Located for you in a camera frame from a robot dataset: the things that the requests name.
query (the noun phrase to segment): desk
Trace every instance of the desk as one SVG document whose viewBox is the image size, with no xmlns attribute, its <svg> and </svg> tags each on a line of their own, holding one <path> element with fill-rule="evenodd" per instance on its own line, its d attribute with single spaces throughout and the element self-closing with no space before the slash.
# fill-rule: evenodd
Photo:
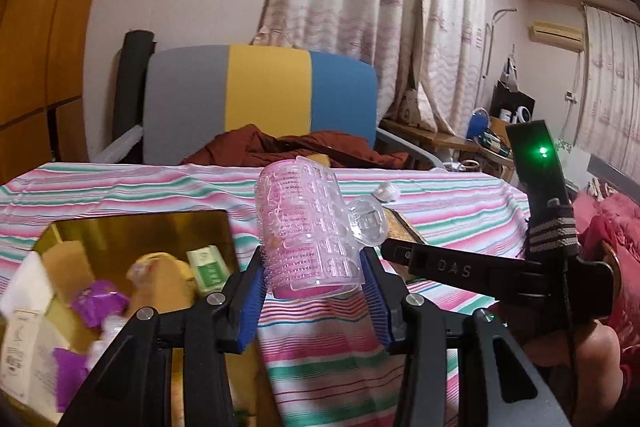
<svg viewBox="0 0 640 427">
<path fill-rule="evenodd" d="M 489 160 L 490 162 L 497 163 L 504 167 L 502 169 L 501 178 L 506 182 L 511 181 L 515 165 L 511 158 L 505 158 L 500 156 L 489 149 L 485 149 L 479 146 L 477 143 L 461 138 L 460 136 L 453 136 L 444 132 L 426 131 L 424 129 L 418 129 L 417 127 L 409 127 L 402 123 L 398 123 L 392 120 L 383 120 L 380 122 L 380 127 L 389 132 L 392 132 L 420 147 L 433 149 L 453 149 L 460 152 L 469 152 L 473 154 L 479 154 Z"/>
<path fill-rule="evenodd" d="M 432 245 L 516 257 L 527 230 L 527 197 L 475 172 L 335 169 L 347 201 L 380 182 L 397 184 L 396 208 Z M 221 208 L 246 267 L 258 245 L 254 187 L 260 169 L 51 163 L 0 190 L 0 293 L 44 228 L 56 219 L 131 212 Z M 410 284 L 443 309 L 469 314 L 493 299 L 422 281 Z M 285 426 L 390 425 L 403 357 L 390 357 L 374 336 L 364 295 L 316 301 L 267 297 L 258 338 Z M 458 400 L 449 360 L 447 420 Z"/>
</svg>

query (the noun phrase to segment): blue gripper pad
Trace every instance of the blue gripper pad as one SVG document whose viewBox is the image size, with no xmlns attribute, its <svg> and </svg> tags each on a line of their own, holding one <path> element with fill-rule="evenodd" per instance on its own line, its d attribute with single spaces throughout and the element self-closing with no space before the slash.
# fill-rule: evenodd
<svg viewBox="0 0 640 427">
<path fill-rule="evenodd" d="M 240 312 L 240 328 L 236 343 L 238 353 L 242 353 L 244 348 L 254 339 L 255 331 L 258 328 L 260 312 L 267 295 L 267 285 L 264 281 L 264 268 L 260 266 L 255 273 L 254 280 L 247 292 L 244 306 Z"/>
<path fill-rule="evenodd" d="M 391 311 L 386 305 L 385 299 L 383 299 L 382 291 L 373 275 L 373 269 L 364 250 L 360 250 L 360 263 L 362 264 L 365 279 L 362 291 L 364 292 L 365 299 L 367 299 L 373 329 L 376 332 L 378 342 L 387 348 L 393 340 L 391 332 Z"/>
</svg>

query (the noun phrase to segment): sofa armrest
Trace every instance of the sofa armrest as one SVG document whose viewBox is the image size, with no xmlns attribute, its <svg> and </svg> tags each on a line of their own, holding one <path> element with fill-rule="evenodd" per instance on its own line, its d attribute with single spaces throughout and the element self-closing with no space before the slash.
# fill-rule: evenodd
<svg viewBox="0 0 640 427">
<path fill-rule="evenodd" d="M 396 136 L 395 134 L 391 134 L 389 131 L 385 131 L 384 129 L 380 129 L 380 127 L 378 127 L 376 129 L 376 137 L 383 142 L 394 146 L 396 149 L 399 149 L 403 152 L 408 152 L 410 156 L 416 158 L 420 162 L 431 163 L 434 168 L 444 169 L 444 164 L 437 158 L 437 156 L 434 156 L 424 149 L 421 149 L 417 145 L 407 142 L 407 140 L 403 140 L 401 137 Z"/>
<path fill-rule="evenodd" d="M 120 136 L 116 141 L 112 142 L 107 149 L 92 159 L 91 163 L 118 163 L 120 162 L 133 146 L 142 140 L 142 126 L 135 125 L 125 134 Z"/>
</svg>

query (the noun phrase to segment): purple wrapper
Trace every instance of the purple wrapper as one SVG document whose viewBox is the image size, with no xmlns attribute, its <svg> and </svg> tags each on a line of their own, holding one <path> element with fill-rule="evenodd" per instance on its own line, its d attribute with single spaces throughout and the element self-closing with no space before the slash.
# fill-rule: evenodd
<svg viewBox="0 0 640 427">
<path fill-rule="evenodd" d="M 118 292 L 109 281 L 96 281 L 71 302 L 71 309 L 78 312 L 84 325 L 97 328 L 107 315 L 122 315 L 129 298 Z"/>
<path fill-rule="evenodd" d="M 89 371 L 84 367 L 85 355 L 78 355 L 68 349 L 55 347 L 53 358 L 58 363 L 56 374 L 56 407 L 58 412 L 65 412 L 74 396 L 80 389 Z"/>
</svg>

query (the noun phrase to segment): wooden cabinet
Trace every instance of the wooden cabinet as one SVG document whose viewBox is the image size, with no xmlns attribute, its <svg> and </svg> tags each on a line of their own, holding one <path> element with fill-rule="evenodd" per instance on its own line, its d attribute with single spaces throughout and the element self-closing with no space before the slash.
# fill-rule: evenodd
<svg viewBox="0 0 640 427">
<path fill-rule="evenodd" d="M 50 161 L 52 148 L 57 159 L 86 160 L 81 96 L 91 2 L 0 0 L 3 182 Z"/>
</svg>

